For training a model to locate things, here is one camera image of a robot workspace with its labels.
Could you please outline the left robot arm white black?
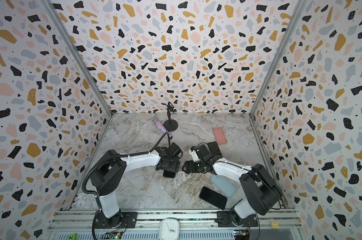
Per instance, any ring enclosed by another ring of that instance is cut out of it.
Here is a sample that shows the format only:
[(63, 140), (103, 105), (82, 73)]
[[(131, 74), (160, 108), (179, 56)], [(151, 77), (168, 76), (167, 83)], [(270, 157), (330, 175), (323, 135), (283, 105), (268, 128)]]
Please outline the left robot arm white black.
[(168, 147), (154, 146), (149, 151), (118, 154), (107, 151), (89, 170), (82, 183), (82, 192), (94, 195), (98, 209), (106, 219), (120, 215), (116, 189), (125, 173), (145, 167), (158, 171), (177, 173), (179, 159), (183, 156), (180, 147), (171, 143)]

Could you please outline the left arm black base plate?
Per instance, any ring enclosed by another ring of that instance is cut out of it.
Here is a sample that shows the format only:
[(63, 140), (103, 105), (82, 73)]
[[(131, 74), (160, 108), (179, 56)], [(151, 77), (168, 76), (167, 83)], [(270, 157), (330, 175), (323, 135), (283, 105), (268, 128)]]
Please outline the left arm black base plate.
[(107, 218), (104, 213), (97, 212), (94, 216), (94, 229), (134, 229), (138, 212), (119, 211), (113, 217)]

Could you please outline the pink phone case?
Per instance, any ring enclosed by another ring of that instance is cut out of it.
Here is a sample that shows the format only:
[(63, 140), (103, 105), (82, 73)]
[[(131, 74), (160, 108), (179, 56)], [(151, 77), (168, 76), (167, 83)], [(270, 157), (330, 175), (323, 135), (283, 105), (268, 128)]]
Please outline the pink phone case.
[(222, 127), (213, 128), (213, 133), (218, 145), (225, 145), (227, 144), (227, 138), (225, 136), (224, 129)]

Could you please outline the black phone case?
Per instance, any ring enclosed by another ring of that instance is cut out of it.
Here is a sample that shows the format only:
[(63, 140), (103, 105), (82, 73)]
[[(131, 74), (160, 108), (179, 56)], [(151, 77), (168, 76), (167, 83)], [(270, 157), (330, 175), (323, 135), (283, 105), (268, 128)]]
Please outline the black phone case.
[(217, 142), (208, 143), (208, 147), (213, 156), (219, 156), (220, 158), (223, 156)]
[(163, 177), (168, 179), (174, 179), (177, 172), (163, 171)]

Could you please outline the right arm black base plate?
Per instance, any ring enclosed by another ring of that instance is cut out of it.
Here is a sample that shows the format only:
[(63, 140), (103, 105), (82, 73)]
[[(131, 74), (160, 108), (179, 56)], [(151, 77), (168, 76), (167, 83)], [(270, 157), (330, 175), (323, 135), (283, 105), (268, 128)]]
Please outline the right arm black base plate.
[(219, 225), (220, 228), (246, 228), (259, 226), (255, 214), (242, 219), (234, 211), (218, 211), (215, 222)]

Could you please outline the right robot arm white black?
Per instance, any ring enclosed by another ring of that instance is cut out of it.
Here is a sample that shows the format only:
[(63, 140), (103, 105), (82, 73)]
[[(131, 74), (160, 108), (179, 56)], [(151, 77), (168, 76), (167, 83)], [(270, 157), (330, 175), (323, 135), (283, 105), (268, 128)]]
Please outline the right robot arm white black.
[(186, 174), (212, 173), (241, 184), (246, 198), (230, 210), (233, 222), (240, 222), (254, 214), (264, 216), (282, 199), (282, 191), (267, 169), (261, 165), (244, 166), (221, 156), (216, 142), (211, 150), (206, 144), (199, 144), (189, 150), (191, 161), (186, 161), (182, 170)]

